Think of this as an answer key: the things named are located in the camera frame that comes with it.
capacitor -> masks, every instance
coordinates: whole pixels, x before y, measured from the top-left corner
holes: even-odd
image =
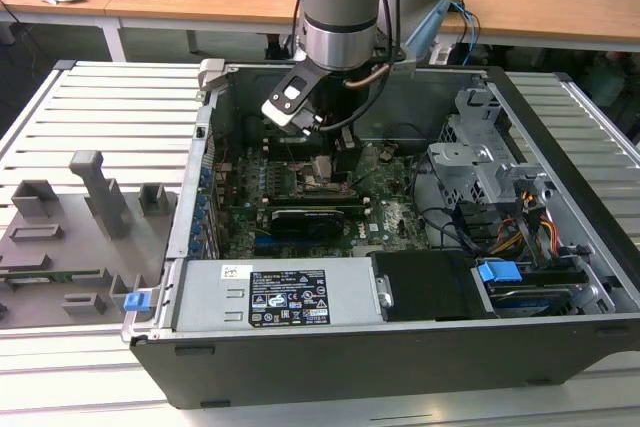
[[[404,220],[402,219],[398,221],[398,235],[400,237],[406,237],[407,235],[407,228],[404,225]]]

table leg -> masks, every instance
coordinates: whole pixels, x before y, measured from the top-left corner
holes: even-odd
[[[124,47],[122,45],[122,30],[120,29],[120,22],[118,19],[105,18],[103,23],[102,32],[104,38],[107,41],[107,47],[109,47],[109,54],[111,54],[111,60],[113,62],[126,62],[127,56],[124,53]]]
[[[13,37],[10,27],[10,22],[0,22],[0,44],[13,45],[15,43],[16,39]]]
[[[189,45],[189,52],[192,54],[200,52],[200,49],[198,49],[198,38],[196,37],[195,30],[187,30],[187,44]]]

vertical post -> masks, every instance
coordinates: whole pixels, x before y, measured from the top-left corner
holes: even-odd
[[[124,47],[122,44],[120,20],[114,17],[105,17],[101,23],[102,33],[107,41],[111,60],[114,62],[126,62],[127,56],[124,53]]]
[[[11,33],[11,22],[0,22],[0,44],[13,45],[16,41]]]
[[[126,233],[126,226],[112,197],[114,194],[109,191],[109,184],[102,175],[103,161],[102,153],[97,150],[79,150],[73,154],[69,170],[82,178],[89,191],[91,203],[102,219],[109,237],[118,239]]]
[[[198,49],[198,38],[196,37],[195,30],[187,30],[187,44],[189,45],[189,52],[192,54],[200,52]]]

green circuit board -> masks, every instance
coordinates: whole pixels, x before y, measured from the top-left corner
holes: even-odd
[[[260,151],[247,149],[226,167],[228,174],[221,179],[224,182],[222,196],[222,185],[218,187],[220,209],[227,226],[223,256],[232,259],[363,257],[376,250],[428,248],[427,235],[420,227],[419,215],[408,195],[411,159],[392,157],[381,161],[382,149],[382,145],[365,147],[350,179],[330,188],[317,186],[312,176],[307,175],[311,172],[310,164],[270,161]],[[360,199],[370,200],[364,215],[346,215],[341,237],[322,242],[272,241],[270,208],[263,202],[264,195],[286,201],[288,196],[298,197],[304,190],[304,199],[309,203],[308,208],[312,208],[314,195],[326,195],[334,189],[339,191],[335,195],[341,201],[355,199],[353,205],[336,207],[339,210],[360,213],[364,210],[358,205]]]

blue cable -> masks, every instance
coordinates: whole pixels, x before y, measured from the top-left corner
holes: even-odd
[[[471,24],[471,43],[469,44],[469,52],[467,53],[467,56],[464,58],[464,61],[462,62],[462,65],[467,65],[467,62],[469,62],[469,57],[471,56],[471,52],[473,52],[473,49],[476,46],[476,42],[478,41],[478,39],[476,38],[476,29],[473,24],[473,17],[471,17],[469,12],[467,12],[465,8],[462,7],[460,4],[458,4],[457,2],[452,1],[451,4],[456,9],[458,9],[462,13],[464,18],[469,21],[469,24]]]

